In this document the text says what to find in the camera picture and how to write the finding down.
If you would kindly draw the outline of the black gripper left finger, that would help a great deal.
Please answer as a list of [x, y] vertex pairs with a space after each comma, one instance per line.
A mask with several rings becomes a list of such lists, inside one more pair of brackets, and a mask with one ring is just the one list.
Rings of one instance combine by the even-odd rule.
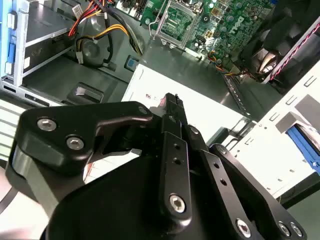
[[167, 232], [181, 233], [193, 217], [188, 122], [177, 95], [167, 93], [160, 108], [162, 116], [136, 101], [26, 110], [18, 121], [6, 176], [36, 199], [50, 222], [74, 191], [132, 160], [150, 157], [160, 166], [158, 204]]

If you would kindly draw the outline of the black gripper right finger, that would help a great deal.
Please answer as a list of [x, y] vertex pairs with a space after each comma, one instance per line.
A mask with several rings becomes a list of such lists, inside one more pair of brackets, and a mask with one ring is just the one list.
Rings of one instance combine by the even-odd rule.
[[294, 217], [221, 144], [208, 148], [200, 131], [184, 127], [192, 158], [218, 205], [221, 240], [306, 240]]

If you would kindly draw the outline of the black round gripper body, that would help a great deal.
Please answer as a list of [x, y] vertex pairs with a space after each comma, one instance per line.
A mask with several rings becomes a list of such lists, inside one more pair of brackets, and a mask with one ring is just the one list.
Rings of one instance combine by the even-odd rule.
[[208, 179], [190, 173], [192, 220], [168, 233], [159, 207], [160, 165], [134, 159], [72, 192], [55, 209], [49, 240], [232, 240]]

